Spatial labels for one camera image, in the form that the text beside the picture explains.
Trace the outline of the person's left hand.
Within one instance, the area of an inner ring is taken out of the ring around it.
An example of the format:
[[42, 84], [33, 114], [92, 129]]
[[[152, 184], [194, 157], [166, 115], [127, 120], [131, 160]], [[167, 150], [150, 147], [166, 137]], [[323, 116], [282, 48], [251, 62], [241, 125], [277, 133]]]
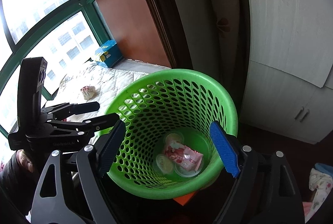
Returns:
[[16, 152], [16, 159], [21, 167], [28, 170], [30, 173], [34, 172], [34, 166], [32, 164], [32, 161], [23, 149], [20, 149]]

